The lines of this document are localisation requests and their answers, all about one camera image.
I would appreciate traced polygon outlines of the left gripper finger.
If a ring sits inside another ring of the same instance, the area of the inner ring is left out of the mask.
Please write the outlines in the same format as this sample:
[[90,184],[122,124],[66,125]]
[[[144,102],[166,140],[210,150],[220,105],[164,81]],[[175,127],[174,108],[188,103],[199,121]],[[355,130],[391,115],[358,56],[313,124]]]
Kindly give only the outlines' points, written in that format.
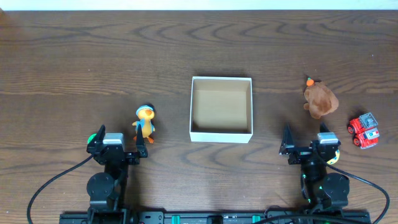
[[136,148],[139,153],[146,153],[146,145],[142,135],[141,126],[137,126]]
[[95,136],[93,137],[93,145],[97,146],[97,145],[101,145],[103,143],[103,139],[105,136],[105,125],[101,125],[100,129],[98,130],[98,132],[95,134]]

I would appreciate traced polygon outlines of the brown plush toy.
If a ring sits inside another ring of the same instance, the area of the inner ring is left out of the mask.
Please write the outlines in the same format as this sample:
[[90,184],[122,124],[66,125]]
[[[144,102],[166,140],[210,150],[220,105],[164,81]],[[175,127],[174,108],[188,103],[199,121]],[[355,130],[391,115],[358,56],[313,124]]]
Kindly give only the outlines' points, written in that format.
[[307,78],[306,85],[303,95],[307,102],[303,108],[309,111],[312,118],[320,119],[337,110],[339,101],[323,82]]

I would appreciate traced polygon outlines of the yellow duck toy blue hat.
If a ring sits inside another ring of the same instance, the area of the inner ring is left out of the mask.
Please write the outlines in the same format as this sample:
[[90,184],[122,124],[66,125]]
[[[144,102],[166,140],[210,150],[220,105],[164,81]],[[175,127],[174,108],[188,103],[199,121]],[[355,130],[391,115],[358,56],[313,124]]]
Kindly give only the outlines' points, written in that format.
[[155,116],[155,111],[153,107],[149,105],[142,105],[136,111],[136,116],[139,121],[132,123],[135,127],[136,132],[138,132],[138,127],[141,127],[142,137],[147,138],[147,140],[152,144],[154,140],[151,138],[151,134],[155,131],[155,127],[152,124],[152,119]]

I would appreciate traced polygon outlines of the red toy fire truck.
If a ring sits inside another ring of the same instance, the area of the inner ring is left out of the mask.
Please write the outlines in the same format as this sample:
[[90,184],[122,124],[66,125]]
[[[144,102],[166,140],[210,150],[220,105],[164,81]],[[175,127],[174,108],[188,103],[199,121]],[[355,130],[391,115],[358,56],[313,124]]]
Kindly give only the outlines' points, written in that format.
[[353,144],[361,149],[373,147],[379,142],[378,122],[372,113],[362,114],[352,119],[347,127],[348,132],[353,136]]

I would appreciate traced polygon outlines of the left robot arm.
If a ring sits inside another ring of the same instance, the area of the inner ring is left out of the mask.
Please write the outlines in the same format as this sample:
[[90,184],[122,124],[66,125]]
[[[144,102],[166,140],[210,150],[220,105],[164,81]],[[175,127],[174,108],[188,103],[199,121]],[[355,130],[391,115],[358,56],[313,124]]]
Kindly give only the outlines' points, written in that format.
[[136,216],[124,207],[128,168],[148,157],[141,125],[137,128],[135,152],[124,150],[122,133],[107,133],[104,125],[88,139],[86,151],[104,166],[93,175],[86,186],[90,196],[87,223],[135,223]]

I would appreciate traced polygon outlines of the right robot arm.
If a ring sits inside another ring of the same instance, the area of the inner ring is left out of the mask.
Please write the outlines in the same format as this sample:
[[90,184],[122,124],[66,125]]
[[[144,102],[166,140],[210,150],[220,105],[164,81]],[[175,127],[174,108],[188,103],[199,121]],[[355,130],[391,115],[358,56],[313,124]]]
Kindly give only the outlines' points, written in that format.
[[328,173],[330,160],[336,159],[340,140],[322,124],[317,138],[306,147],[296,146],[290,127],[284,128],[280,155],[288,155],[288,164],[301,167],[301,191],[309,206],[307,213],[334,212],[348,204],[349,178]]

